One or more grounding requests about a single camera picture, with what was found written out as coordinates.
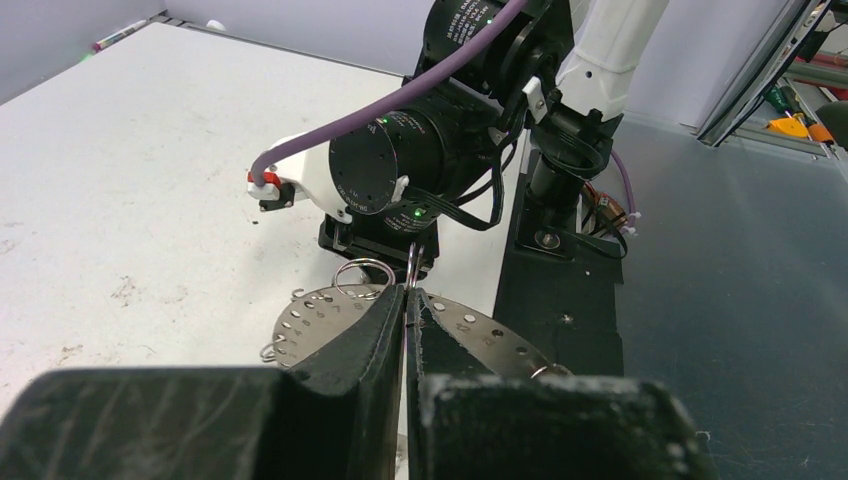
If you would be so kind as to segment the metal keyring disc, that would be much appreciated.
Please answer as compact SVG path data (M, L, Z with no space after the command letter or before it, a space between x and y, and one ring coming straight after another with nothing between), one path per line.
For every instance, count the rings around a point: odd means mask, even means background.
M400 328L402 354L421 347L423 335L416 331L432 325L494 374L536 379L572 373L494 318L419 289L423 253L423 247L410 245L398 316L387 315L378 322L380 326ZM396 284L397 275L387 263L355 258L336 270L329 286L293 291L290 303L275 321L270 342L260 349L261 361L292 368L359 324L383 291Z

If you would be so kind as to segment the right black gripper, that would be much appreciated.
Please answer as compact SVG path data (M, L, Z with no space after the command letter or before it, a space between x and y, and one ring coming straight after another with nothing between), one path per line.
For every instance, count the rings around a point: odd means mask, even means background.
M366 220L355 217L351 224L344 224L326 215L318 234L318 245L344 259L368 258L381 261L392 267L396 275L407 270L412 243L423 248L420 274L426 275L440 256L437 224L413 234L398 234L386 229L380 219Z

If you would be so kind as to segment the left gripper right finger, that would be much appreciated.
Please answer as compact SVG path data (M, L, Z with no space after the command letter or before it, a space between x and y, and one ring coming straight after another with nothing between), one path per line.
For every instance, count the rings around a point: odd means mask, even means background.
M496 479L502 460L473 387L494 372L473 342L499 325L488 315L421 288L406 307L406 411L412 479Z

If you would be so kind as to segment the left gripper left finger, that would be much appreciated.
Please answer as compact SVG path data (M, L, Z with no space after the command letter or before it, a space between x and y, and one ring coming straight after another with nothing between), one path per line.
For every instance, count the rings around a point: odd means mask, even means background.
M392 479L401 393L400 286L286 374L287 479Z

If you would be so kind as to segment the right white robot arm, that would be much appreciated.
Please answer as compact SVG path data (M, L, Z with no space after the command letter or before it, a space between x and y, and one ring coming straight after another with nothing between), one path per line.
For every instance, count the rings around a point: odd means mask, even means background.
M527 135L539 159L518 195L514 243L560 261L619 260L621 217L575 226L584 186L608 165L642 54L667 5L595 1L438 1L415 70L379 104L346 118L328 145L341 198L319 245L400 267L439 254L437 221L478 232L504 213L506 167Z

